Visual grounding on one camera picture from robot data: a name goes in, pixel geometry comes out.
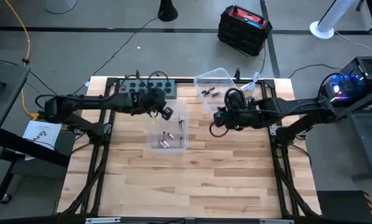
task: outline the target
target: blue light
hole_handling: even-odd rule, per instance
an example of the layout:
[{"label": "blue light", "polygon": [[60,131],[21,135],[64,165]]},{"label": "blue light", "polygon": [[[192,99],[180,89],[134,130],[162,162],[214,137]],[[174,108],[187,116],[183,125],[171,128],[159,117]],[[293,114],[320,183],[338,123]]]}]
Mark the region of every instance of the blue light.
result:
[{"label": "blue light", "polygon": [[337,84],[333,85],[333,91],[334,93],[338,93],[340,91],[340,86]]}]

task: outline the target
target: black storage case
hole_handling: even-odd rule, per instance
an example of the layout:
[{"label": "black storage case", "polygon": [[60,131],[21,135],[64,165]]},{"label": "black storage case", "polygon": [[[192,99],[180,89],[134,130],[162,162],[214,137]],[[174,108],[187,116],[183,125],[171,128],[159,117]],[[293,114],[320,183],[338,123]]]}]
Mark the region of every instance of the black storage case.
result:
[{"label": "black storage case", "polygon": [[[240,18],[233,17],[231,13],[235,9],[241,9],[242,11],[247,12],[252,16],[258,17],[261,19],[261,22],[265,21],[262,29],[249,24],[246,19],[242,20]],[[271,23],[265,20],[265,18],[263,18],[262,16],[243,9],[239,6],[229,6],[221,14],[218,38],[222,42],[225,42],[232,47],[242,50],[247,54],[257,56],[264,46],[264,42],[271,30]]]}]

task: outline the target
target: yellow cable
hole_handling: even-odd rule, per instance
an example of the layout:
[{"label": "yellow cable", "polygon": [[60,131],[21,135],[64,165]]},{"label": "yellow cable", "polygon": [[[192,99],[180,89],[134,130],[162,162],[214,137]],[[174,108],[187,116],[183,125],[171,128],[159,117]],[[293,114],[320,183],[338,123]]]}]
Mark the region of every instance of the yellow cable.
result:
[{"label": "yellow cable", "polygon": [[[8,0],[5,0],[6,4],[11,8],[13,14],[17,17],[17,20],[20,22],[20,24],[22,25],[23,29],[24,29],[24,32],[26,33],[26,37],[27,37],[27,43],[28,43],[28,48],[27,48],[27,55],[26,55],[26,59],[29,59],[29,56],[30,56],[30,49],[31,49],[31,44],[30,44],[30,37],[29,37],[29,33],[27,32],[27,29],[26,27],[24,26],[23,24],[23,21],[22,19],[20,19],[19,15],[17,15],[16,11],[14,10],[14,8],[11,6],[11,3],[9,3]],[[27,108],[26,108],[26,105],[24,104],[24,92],[23,92],[23,89],[21,91],[21,94],[22,94],[22,105],[23,105],[23,109],[24,111],[32,118],[33,121],[37,120],[38,117],[39,117],[39,114],[38,113],[30,113]]]}]

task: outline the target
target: black box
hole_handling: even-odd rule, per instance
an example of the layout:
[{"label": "black box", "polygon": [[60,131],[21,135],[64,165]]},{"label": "black box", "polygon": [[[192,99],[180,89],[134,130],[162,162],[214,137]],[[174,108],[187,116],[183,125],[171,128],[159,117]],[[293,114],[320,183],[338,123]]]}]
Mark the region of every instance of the black box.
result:
[{"label": "black box", "polygon": [[259,55],[272,30],[269,21],[239,6],[229,6],[221,14],[218,37],[252,56]]}]

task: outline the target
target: white cable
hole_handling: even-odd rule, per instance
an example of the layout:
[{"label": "white cable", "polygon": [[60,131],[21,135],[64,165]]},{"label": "white cable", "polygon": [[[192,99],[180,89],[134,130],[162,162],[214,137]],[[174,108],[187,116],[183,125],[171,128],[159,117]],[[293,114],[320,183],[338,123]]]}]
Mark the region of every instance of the white cable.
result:
[{"label": "white cable", "polygon": [[337,32],[336,30],[334,30],[334,32],[336,32],[340,37],[344,38],[345,40],[347,40],[347,41],[349,41],[349,42],[351,42],[351,43],[353,43],[353,44],[359,45],[359,46],[361,46],[361,47],[367,48],[368,50],[372,51],[372,49],[369,48],[369,47],[367,47],[366,45],[356,43],[356,42],[354,42],[354,41],[352,41],[352,40],[350,40],[350,39],[348,39],[348,38],[342,36],[342,35],[341,35],[339,32]]}]

